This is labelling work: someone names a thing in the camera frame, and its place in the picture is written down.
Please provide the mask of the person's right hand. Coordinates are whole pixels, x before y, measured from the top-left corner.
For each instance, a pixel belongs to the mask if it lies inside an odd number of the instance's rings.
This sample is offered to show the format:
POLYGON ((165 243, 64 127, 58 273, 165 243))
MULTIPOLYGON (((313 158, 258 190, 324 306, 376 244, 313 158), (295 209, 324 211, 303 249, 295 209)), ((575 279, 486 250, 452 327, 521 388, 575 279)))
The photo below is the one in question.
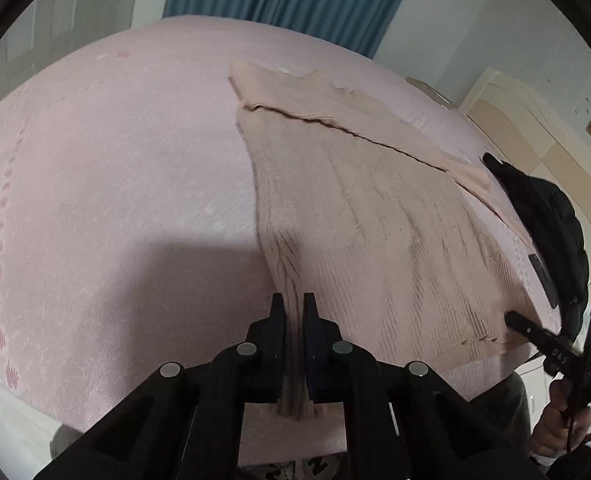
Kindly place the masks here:
POLYGON ((557 458, 575 450, 591 428, 591 407, 576 413, 573 426, 563 414, 568 409, 572 384, 567 378, 556 379, 549 386, 549 402, 545 406, 530 437, 530 451, 536 455, 557 458))

